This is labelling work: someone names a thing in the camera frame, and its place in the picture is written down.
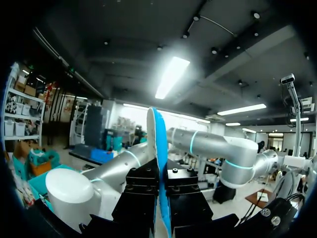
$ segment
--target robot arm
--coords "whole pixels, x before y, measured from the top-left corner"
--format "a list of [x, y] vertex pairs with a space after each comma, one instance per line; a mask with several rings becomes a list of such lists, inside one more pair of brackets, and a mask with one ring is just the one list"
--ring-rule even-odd
[[269, 173], [278, 161], [274, 151], [257, 154], [257, 143], [243, 138], [171, 128], [167, 131], [167, 140], [192, 154], [225, 158], [220, 180], [230, 188], [242, 187], [254, 177]]

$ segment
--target storage box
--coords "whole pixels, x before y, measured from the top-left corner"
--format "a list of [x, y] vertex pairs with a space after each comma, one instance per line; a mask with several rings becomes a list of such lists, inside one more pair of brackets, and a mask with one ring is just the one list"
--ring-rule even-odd
[[5, 136], [13, 136], [13, 128], [14, 128], [14, 121], [12, 121], [12, 120], [5, 120], [4, 121], [4, 134], [5, 134]]
[[22, 109], [23, 109], [23, 103], [15, 103], [15, 104], [16, 104], [15, 114], [21, 115]]
[[99, 163], [106, 163], [113, 159], [113, 153], [105, 150], [94, 149], [91, 151], [91, 160]]
[[[74, 170], [73, 168], [67, 165], [59, 165], [57, 168], [61, 169], [70, 169]], [[42, 201], [48, 206], [48, 208], [53, 212], [52, 205], [50, 201], [47, 199], [48, 190], [46, 188], [45, 179], [48, 172], [41, 174], [31, 180], [29, 180], [29, 185], [32, 190], [33, 196], [35, 200], [42, 199]]]
[[30, 106], [27, 104], [23, 105], [22, 115], [29, 116], [30, 115]]
[[35, 176], [39, 176], [41, 174], [44, 174], [47, 171], [50, 171], [52, 169], [50, 161], [47, 161], [47, 162], [45, 162], [41, 165], [38, 165], [38, 166], [36, 166], [32, 162], [30, 162], [30, 165], [31, 165], [31, 171]]
[[17, 81], [15, 83], [14, 89], [17, 90], [17, 91], [20, 91], [20, 92], [24, 92], [25, 85], [23, 83], [20, 83], [20, 82]]
[[15, 135], [25, 136], [25, 123], [15, 122]]
[[28, 95], [30, 95], [30, 96], [35, 97], [35, 94], [36, 94], [36, 89], [35, 89], [35, 88], [30, 87], [29, 85], [26, 85], [26, 86], [25, 86], [24, 93], [25, 93], [25, 94], [28, 94]]

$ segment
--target table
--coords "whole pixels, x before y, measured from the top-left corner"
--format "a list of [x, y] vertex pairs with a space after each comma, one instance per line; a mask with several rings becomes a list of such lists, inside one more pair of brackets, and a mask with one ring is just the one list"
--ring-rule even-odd
[[[269, 199], [271, 198], [272, 192], [267, 191], [265, 189], [260, 189], [259, 191], [255, 192], [255, 193], [252, 193], [251, 195], [247, 196], [246, 199], [249, 202], [251, 202], [252, 204], [256, 205], [257, 202], [258, 202], [257, 194], [258, 194], [258, 192], [262, 192], [262, 191], [263, 191], [263, 193], [267, 193], [267, 196], [268, 196]], [[266, 206], [266, 204], [267, 204], [267, 202], [259, 201], [257, 206], [263, 209]]]

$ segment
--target teal plastic crate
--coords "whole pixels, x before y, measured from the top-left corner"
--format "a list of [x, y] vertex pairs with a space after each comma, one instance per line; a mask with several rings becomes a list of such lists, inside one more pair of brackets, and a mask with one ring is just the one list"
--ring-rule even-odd
[[14, 155], [13, 155], [13, 166], [15, 173], [20, 176], [23, 180], [27, 181], [29, 179], [29, 161], [26, 159], [25, 163], [22, 163], [19, 161]]
[[[67, 165], [59, 165], [56, 167], [56, 169], [57, 168], [75, 170]], [[51, 211], [53, 211], [51, 203], [47, 199], [45, 199], [45, 196], [48, 193], [48, 190], [47, 190], [46, 185], [45, 185], [45, 179], [46, 179], [46, 175], [48, 174], [48, 172], [49, 171], [29, 180], [29, 185], [30, 185], [30, 188], [32, 190], [32, 193], [33, 193], [35, 200], [41, 199], [47, 205], [47, 207]]]

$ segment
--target storage shelf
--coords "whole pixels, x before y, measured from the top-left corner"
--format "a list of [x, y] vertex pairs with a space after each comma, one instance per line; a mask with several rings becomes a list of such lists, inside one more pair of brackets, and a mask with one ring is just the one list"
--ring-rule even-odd
[[39, 98], [36, 98], [36, 97], [32, 97], [32, 96], [30, 96], [30, 95], [27, 95], [27, 94], [25, 94], [25, 93], [22, 93], [22, 92], [20, 92], [20, 91], [17, 91], [17, 90], [15, 90], [15, 89], [13, 89], [13, 88], [9, 88], [9, 92], [10, 92], [10, 93], [14, 93], [14, 94], [19, 95], [19, 96], [22, 96], [22, 97], [24, 97], [24, 98], [31, 99], [31, 100], [33, 100], [33, 101], [40, 102], [40, 103], [43, 103], [43, 102], [44, 102], [42, 99], [39, 99]]
[[19, 114], [11, 114], [11, 113], [5, 113], [5, 117], [10, 117], [10, 118], [19, 118], [19, 119], [28, 119], [28, 120], [41, 120], [40, 117], [31, 117], [31, 116], [25, 116], [25, 115], [19, 115]]
[[39, 139], [39, 135], [26, 135], [26, 136], [4, 136], [4, 140], [32, 140]]

